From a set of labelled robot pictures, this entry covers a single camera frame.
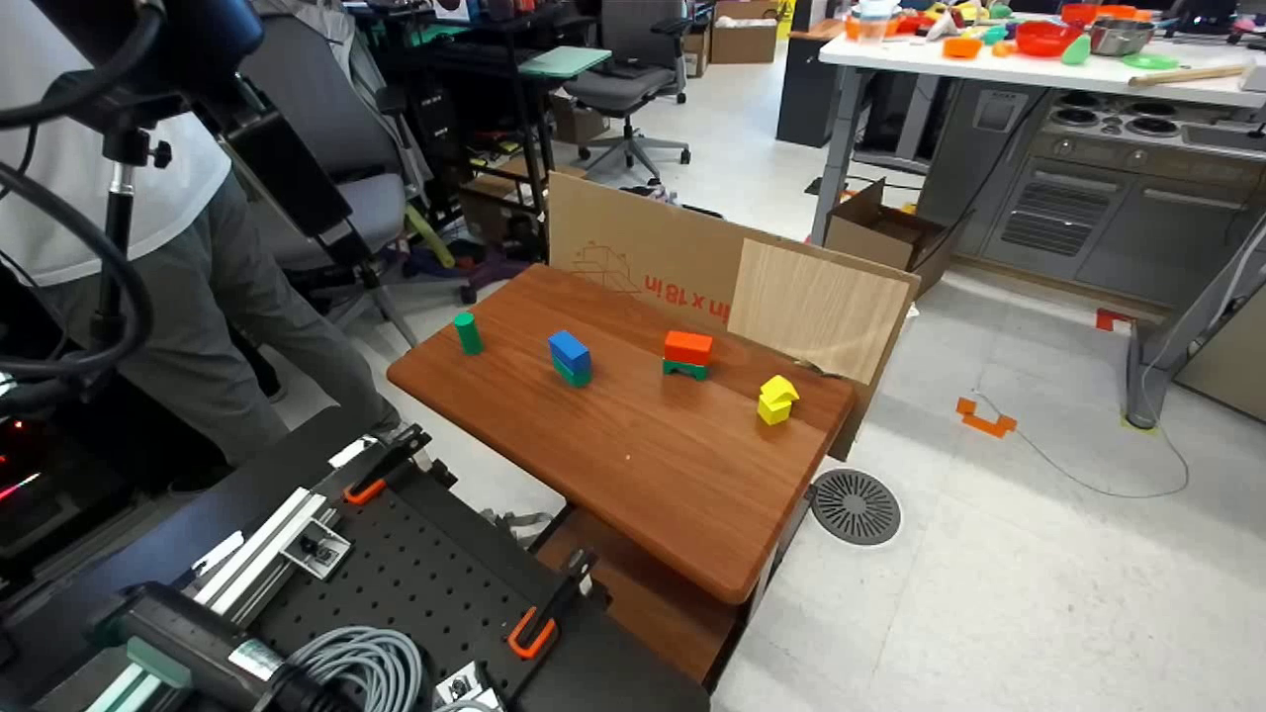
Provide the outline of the blue rectangular block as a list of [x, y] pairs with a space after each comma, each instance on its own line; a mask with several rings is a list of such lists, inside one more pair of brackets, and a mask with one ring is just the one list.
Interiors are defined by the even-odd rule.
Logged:
[[589, 349], [574, 333], [556, 333], [550, 334], [550, 354], [558, 362], [568, 362], [571, 370], [589, 370], [593, 367]]

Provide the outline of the orange rectangular block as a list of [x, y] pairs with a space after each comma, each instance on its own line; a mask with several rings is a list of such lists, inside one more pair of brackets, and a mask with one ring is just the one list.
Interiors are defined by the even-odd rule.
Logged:
[[707, 362], [713, 361], [718, 338], [707, 333], [681, 333], [673, 328], [660, 342], [660, 352], [673, 362]]

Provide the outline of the wooden table top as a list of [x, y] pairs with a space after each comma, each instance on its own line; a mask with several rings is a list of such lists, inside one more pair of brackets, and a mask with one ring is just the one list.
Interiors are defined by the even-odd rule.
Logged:
[[[757, 593], [808, 480], [858, 408], [846, 379], [727, 333], [707, 379], [666, 375], [673, 311], [546, 266], [478, 299], [475, 320], [478, 354], [440, 328], [387, 379], [726, 603]], [[556, 370], [556, 333], [589, 349], [589, 389]], [[757, 416], [772, 375], [800, 389], [781, 428]]]

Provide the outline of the orange black clamp left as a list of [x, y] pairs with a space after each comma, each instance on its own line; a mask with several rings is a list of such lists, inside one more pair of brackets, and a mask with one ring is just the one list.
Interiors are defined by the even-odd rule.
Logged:
[[366, 453], [358, 453], [358, 458], [347, 462], [341, 499], [345, 499], [347, 507], [368, 507], [375, 494], [387, 491], [387, 480], [391, 480], [403, 462], [413, 462], [426, 443], [432, 443], [432, 435], [426, 435], [420, 424], [397, 431], [397, 435], [386, 437], [386, 443], [372, 443]]

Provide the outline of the orange black clamp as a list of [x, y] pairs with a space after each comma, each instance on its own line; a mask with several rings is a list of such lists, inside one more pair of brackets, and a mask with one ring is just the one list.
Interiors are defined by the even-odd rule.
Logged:
[[366, 453], [358, 453], [358, 458], [347, 462], [341, 499], [345, 499], [347, 507], [368, 507], [375, 494], [387, 491], [387, 480], [391, 480], [403, 462], [413, 462], [426, 443], [432, 443], [432, 435], [426, 435], [420, 424], [397, 431], [397, 435], [386, 437], [386, 443], [372, 443]]
[[517, 660], [540, 660], [556, 646], [562, 618], [593, 589], [593, 565], [589, 551], [574, 551], [556, 593], [509, 626], [507, 648]]

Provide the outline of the round floor drain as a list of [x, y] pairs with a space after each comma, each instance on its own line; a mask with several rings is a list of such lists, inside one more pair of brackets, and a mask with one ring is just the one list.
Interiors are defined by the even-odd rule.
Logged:
[[822, 472], [810, 483], [808, 507], [830, 539], [850, 544], [883, 544], [901, 527], [897, 494], [864, 472]]

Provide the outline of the open cardboard box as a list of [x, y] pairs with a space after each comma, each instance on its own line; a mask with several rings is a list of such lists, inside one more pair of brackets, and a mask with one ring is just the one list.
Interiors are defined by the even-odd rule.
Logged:
[[918, 276], [931, 294], [951, 266], [951, 233], [939, 222], [883, 201], [888, 180], [844, 195], [827, 222], [827, 246]]

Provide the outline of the orange black clamp right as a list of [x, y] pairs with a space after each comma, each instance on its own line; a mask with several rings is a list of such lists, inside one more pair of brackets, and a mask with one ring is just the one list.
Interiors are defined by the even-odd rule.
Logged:
[[517, 660], [540, 660], [556, 646], [562, 618], [593, 589], [593, 565], [589, 551], [574, 551], [556, 593], [509, 626], [507, 648]]

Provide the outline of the black office chair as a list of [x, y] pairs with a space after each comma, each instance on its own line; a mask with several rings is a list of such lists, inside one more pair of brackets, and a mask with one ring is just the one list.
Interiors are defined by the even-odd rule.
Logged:
[[633, 125], [633, 113], [652, 100], [684, 102], [684, 0], [603, 0], [598, 26], [610, 59], [571, 79], [568, 95], [603, 117], [616, 117], [622, 130], [612, 139], [581, 139], [579, 159], [585, 168], [622, 159], [624, 166], [647, 166], [649, 180], [660, 180], [649, 159], [652, 139]]

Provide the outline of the grey toy kitchen cabinet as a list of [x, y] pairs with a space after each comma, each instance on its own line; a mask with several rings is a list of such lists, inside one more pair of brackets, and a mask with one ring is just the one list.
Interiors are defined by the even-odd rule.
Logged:
[[1266, 209], [1256, 110], [954, 83], [918, 212], [954, 254], [1179, 308]]

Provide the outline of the red bowl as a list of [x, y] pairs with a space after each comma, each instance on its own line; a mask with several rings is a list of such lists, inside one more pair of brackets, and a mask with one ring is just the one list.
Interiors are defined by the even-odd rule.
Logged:
[[1055, 59], [1077, 40], [1077, 33], [1066, 22], [1048, 22], [1048, 21], [1024, 21], [1012, 33], [1012, 40], [1019, 40], [1021, 56]]

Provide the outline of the person in white shirt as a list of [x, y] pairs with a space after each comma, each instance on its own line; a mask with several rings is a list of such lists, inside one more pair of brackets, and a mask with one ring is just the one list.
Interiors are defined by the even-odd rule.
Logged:
[[[35, 102], [51, 79], [87, 71], [85, 50], [35, 6], [0, 2], [0, 102]], [[255, 199], [219, 139], [176, 113], [156, 125], [176, 146], [168, 168], [138, 168], [128, 257], [156, 305], [156, 328], [119, 370], [186, 428], [206, 435], [231, 462], [250, 462], [288, 435], [231, 325], [279, 349], [308, 370], [328, 398], [372, 431], [400, 428], [368, 361], [326, 320], [267, 254], [267, 205]], [[110, 166], [101, 130], [76, 117], [41, 125], [23, 168], [85, 218], [106, 212]], [[29, 199], [0, 201], [0, 247], [33, 276], [51, 320], [90, 342], [102, 259]]]

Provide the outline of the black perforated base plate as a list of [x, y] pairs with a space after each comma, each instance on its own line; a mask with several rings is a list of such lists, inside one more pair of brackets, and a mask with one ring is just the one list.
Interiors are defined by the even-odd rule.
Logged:
[[436, 474], [409, 474], [362, 510], [345, 510], [337, 530], [354, 553], [331, 576], [288, 576], [255, 629], [280, 651], [337, 626], [375, 626], [409, 631], [426, 676], [444, 679], [478, 664], [507, 712], [517, 712], [529, 679], [562, 648], [574, 622], [603, 603], [593, 589], [562, 618], [556, 646], [540, 660], [507, 648], [509, 626], [544, 603], [562, 572], [540, 565], [507, 530], [496, 530]]

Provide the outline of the orange floor bracket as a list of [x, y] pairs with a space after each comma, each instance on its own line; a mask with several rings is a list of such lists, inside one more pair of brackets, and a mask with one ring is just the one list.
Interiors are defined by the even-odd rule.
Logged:
[[983, 435], [992, 435], [992, 437], [1007, 437], [1019, 431], [1019, 418], [1012, 416], [983, 416], [978, 411], [978, 398], [958, 398], [958, 418]]

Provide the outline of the aluminium extrusion rail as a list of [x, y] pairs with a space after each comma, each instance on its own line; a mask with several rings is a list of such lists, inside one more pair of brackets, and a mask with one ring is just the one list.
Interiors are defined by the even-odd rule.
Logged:
[[279, 561], [326, 580], [354, 553], [326, 494], [296, 485], [200, 589], [211, 611], [242, 603]]

